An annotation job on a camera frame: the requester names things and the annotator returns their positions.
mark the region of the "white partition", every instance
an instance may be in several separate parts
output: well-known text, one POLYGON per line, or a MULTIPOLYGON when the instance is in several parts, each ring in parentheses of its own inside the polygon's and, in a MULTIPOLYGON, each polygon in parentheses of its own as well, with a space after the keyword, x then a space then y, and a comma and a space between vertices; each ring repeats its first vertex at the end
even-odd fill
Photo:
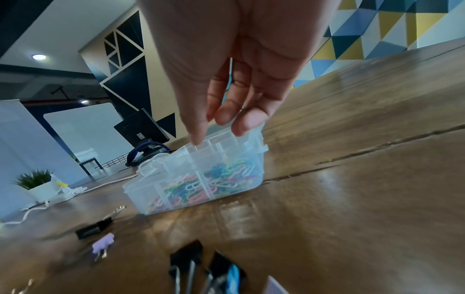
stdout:
POLYGON ((0 101, 0 219, 32 199, 14 182, 22 173, 50 170, 73 184, 87 175, 19 100, 0 101))
MULTIPOLYGON (((104 164, 133 149, 114 129, 122 119, 111 103, 47 113, 44 118, 81 162, 95 157, 104 164)), ((89 164, 88 170, 94 167, 89 164)))

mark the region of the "geometric wall pattern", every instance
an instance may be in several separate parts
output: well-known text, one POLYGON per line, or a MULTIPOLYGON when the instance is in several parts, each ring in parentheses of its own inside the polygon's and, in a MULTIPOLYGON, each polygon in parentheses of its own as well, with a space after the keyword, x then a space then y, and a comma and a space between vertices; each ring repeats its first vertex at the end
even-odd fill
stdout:
MULTIPOLYGON (((126 118, 144 108, 152 115, 144 42, 139 11, 127 18, 121 25, 103 39, 107 71, 98 70, 86 61, 88 67, 107 91, 119 114, 126 118)), ((176 138, 174 113, 157 121, 158 125, 176 138)))
POLYGON ((465 37, 465 0, 342 0, 301 86, 359 60, 465 37))

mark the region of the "transparent storage box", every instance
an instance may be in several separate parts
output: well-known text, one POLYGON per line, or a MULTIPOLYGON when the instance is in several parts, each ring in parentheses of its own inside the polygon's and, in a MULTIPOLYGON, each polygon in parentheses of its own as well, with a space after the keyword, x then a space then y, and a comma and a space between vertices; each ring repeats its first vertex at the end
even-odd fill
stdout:
POLYGON ((236 137, 226 128, 202 144, 158 154, 139 165, 137 176, 123 185, 142 214, 156 214, 231 196, 263 181, 262 127, 236 137))

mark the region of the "white cable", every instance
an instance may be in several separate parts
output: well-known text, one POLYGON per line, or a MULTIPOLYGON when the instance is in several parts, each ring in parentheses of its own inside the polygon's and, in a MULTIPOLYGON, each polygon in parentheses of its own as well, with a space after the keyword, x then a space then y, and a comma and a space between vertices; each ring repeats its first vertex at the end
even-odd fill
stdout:
MULTIPOLYGON (((118 179, 118 180, 114 180, 114 181, 110 181, 108 183, 101 184, 100 186, 94 187, 92 189, 87 189, 87 187, 77 187, 77 188, 74 188, 74 189, 70 189, 70 191, 67 192, 67 194, 71 194, 71 196, 75 197, 75 196, 77 196, 79 194, 94 191, 94 190, 96 190, 96 189, 98 189, 100 187, 103 187, 103 186, 106 186, 106 185, 109 185, 109 184, 113 184, 113 183, 117 183, 117 182, 121 182, 121 181, 125 181, 125 180, 135 178, 136 176, 137 176, 137 174, 133 174, 133 175, 127 176, 125 178, 121 178, 121 179, 118 179)), ((34 208, 31 208, 30 210, 26 211, 26 213, 24 214, 23 219, 21 221, 10 221, 10 222, 5 222, 5 223, 0 223, 0 225, 19 225, 20 223, 22 223, 22 222, 24 222, 26 220, 26 218, 28 217, 29 212, 31 212, 33 210, 47 209, 49 207, 49 205, 48 205, 49 201, 50 201, 50 199, 45 201, 45 207, 34 207, 34 208)))

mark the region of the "potted plant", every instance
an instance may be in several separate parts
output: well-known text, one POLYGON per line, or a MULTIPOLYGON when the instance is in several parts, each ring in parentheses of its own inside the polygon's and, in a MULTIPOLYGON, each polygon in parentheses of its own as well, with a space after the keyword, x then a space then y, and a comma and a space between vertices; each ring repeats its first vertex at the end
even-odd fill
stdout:
POLYGON ((29 194, 39 203, 56 196, 59 192, 59 188, 52 181, 52 173, 49 170, 24 173, 18 177, 15 184, 28 190, 29 194))

